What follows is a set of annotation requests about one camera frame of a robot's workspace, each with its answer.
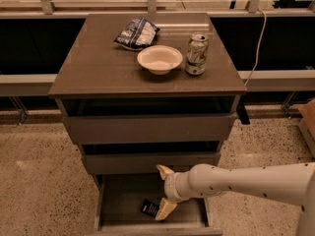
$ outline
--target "drawer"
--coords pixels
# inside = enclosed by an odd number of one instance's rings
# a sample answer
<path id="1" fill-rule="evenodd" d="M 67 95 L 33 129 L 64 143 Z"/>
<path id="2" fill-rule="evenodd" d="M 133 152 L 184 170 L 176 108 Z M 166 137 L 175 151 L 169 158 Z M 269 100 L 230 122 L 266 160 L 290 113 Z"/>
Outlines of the drawer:
<path id="1" fill-rule="evenodd" d="M 236 114 L 65 117 L 74 144 L 223 141 Z"/>
<path id="2" fill-rule="evenodd" d="M 130 96 L 114 98 L 62 99 L 64 114 L 70 117 L 229 113 L 235 95 L 218 96 Z"/>
<path id="3" fill-rule="evenodd" d="M 95 146 L 97 152 L 85 149 L 86 155 L 83 155 L 82 161 L 89 174 L 102 175 L 152 173 L 157 172 L 157 164 L 170 168 L 182 165 L 193 166 L 199 163 L 218 165 L 221 158 L 220 152 L 207 151 L 207 143 L 189 143 L 190 145 L 179 143 L 177 148 L 175 148 L 175 144 L 163 144 L 165 149 L 162 148 L 162 145 L 157 145 L 156 149 L 149 149 L 155 144 L 129 145 L 123 151 L 110 150 L 106 146 Z M 212 144 L 212 147 L 215 148 L 218 143 L 213 142 Z M 190 147 L 190 149 L 181 149 L 182 147 Z"/>
<path id="4" fill-rule="evenodd" d="M 111 236 L 179 236 L 222 235 L 214 229 L 206 199 L 181 203 L 163 222 L 145 213 L 145 200 L 159 204 L 163 181 L 155 174 L 102 176 L 93 235 Z"/>

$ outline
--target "crumpled bag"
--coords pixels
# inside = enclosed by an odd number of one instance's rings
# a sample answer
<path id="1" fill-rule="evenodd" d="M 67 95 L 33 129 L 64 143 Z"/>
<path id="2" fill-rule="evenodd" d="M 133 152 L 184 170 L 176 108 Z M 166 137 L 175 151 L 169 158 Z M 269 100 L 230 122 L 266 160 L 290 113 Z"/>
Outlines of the crumpled bag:
<path id="1" fill-rule="evenodd" d="M 298 108 L 312 137 L 315 138 L 315 99 Z"/>
<path id="2" fill-rule="evenodd" d="M 145 18 L 132 20 L 114 42 L 130 50 L 143 50 L 152 44 L 159 28 Z"/>

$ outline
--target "snack bag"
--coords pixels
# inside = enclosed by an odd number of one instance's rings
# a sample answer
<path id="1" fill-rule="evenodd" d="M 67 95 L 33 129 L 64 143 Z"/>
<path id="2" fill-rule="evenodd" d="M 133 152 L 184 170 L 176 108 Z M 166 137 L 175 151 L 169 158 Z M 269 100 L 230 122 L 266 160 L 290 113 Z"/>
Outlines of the snack bag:
<path id="1" fill-rule="evenodd" d="M 135 19 L 116 36 L 114 42 L 130 50 L 142 50 L 151 45 L 158 31 L 159 28 L 150 21 Z"/>

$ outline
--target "wooden surface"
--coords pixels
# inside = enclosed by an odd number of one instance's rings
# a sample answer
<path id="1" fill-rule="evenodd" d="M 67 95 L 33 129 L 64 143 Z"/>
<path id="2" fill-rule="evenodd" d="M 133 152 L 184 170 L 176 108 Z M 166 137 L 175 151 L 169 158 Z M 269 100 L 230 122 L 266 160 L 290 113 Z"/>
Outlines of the wooden surface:
<path id="1" fill-rule="evenodd" d="M 162 143 L 226 140 L 235 115 L 65 118 L 74 144 Z"/>
<path id="2" fill-rule="evenodd" d="M 220 152 L 177 152 L 177 153 L 151 153 L 144 154 L 110 154 L 88 155 L 83 157 L 87 172 L 92 175 L 133 174 L 157 172 L 156 165 L 182 166 L 208 163 L 218 165 Z"/>
<path id="3" fill-rule="evenodd" d="M 87 236 L 221 236 L 223 235 L 220 229 L 213 228 L 164 228 L 164 229 L 123 229 L 123 228 L 109 228 L 102 232 L 96 232 Z"/>
<path id="4" fill-rule="evenodd" d="M 178 49 L 184 59 L 180 70 L 156 76 L 137 61 L 138 52 L 113 42 L 130 20 L 146 15 L 89 15 L 49 94 L 52 97 L 107 97 L 164 95 L 217 95 L 245 93 L 221 39 L 206 14 L 158 14 L 160 27 L 154 45 Z M 210 39 L 207 68 L 192 77 L 185 72 L 185 55 L 191 33 L 201 31 Z"/>

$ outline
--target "object in drawer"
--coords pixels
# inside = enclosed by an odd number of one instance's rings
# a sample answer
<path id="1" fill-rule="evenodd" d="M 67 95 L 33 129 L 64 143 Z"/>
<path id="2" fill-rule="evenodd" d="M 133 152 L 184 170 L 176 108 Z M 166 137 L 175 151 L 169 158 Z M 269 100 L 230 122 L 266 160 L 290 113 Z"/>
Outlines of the object in drawer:
<path id="1" fill-rule="evenodd" d="M 159 205 L 154 204 L 148 200 L 144 200 L 141 208 L 141 212 L 149 216 L 156 217 L 158 213 Z"/>
<path id="2" fill-rule="evenodd" d="M 116 36 L 114 42 L 130 50 L 142 50 L 152 44 L 158 31 L 159 28 L 150 21 L 135 19 Z"/>

